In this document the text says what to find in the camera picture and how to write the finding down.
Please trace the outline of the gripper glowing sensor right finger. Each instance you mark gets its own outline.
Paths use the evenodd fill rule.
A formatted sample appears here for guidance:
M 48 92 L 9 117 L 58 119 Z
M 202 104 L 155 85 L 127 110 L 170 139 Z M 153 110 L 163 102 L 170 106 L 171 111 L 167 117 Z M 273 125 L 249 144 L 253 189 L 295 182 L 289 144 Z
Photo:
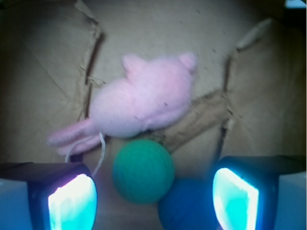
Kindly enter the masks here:
M 213 205 L 223 230 L 305 230 L 306 158 L 222 158 L 213 177 Z

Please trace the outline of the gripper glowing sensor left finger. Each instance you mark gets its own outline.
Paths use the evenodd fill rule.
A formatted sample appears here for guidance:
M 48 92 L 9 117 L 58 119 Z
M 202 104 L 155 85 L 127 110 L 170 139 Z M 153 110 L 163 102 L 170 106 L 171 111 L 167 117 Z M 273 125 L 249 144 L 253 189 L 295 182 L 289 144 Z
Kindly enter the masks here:
M 77 163 L 2 163 L 2 230 L 91 230 L 97 189 L 89 169 Z

